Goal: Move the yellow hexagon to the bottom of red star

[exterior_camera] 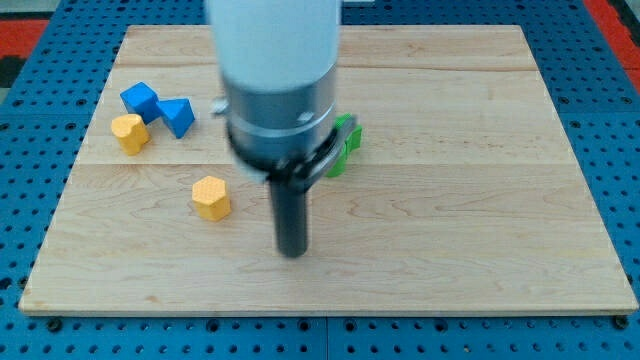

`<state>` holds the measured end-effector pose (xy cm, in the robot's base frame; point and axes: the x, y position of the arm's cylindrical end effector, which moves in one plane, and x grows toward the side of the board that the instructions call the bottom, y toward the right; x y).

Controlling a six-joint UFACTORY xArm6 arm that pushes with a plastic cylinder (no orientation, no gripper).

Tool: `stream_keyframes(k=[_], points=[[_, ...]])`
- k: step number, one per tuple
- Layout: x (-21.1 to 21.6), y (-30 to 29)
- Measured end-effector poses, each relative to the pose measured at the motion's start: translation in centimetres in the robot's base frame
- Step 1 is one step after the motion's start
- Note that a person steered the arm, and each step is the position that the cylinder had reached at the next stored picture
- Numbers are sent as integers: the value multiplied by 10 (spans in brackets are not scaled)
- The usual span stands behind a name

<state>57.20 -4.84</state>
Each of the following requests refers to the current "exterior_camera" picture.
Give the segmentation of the black clamp ring mount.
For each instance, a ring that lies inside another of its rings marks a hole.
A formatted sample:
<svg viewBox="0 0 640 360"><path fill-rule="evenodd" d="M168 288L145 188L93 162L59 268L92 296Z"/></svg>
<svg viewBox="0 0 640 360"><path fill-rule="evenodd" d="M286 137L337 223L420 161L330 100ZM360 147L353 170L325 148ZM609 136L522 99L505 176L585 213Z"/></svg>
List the black clamp ring mount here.
<svg viewBox="0 0 640 360"><path fill-rule="evenodd" d="M280 156L276 160L260 158L255 151L243 149L243 143L232 134L230 125L227 126L227 137L236 163L250 179L258 183L282 182L295 190L308 191L334 166L346 137L356 124L355 116L355 119L347 120L339 130L333 125L329 136L310 153Z"/></svg>

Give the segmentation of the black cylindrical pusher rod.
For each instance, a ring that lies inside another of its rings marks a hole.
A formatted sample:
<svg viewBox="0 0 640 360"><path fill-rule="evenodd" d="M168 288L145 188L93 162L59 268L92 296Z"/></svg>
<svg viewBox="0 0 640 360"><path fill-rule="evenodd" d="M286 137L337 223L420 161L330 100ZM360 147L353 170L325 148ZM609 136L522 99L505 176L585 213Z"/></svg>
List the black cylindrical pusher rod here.
<svg viewBox="0 0 640 360"><path fill-rule="evenodd" d="M308 248L306 193L275 181L269 190L277 250L287 258L300 257Z"/></svg>

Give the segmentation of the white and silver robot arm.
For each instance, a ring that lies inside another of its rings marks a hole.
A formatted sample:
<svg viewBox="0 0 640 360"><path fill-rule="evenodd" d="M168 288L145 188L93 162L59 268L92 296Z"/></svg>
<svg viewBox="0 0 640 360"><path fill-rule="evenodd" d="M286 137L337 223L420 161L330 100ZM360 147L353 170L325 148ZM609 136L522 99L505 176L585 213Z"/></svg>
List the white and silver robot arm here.
<svg viewBox="0 0 640 360"><path fill-rule="evenodd" d="M357 121L336 122L342 4L336 0L209 0L239 164L266 182L279 253L308 249L307 193L343 154Z"/></svg>

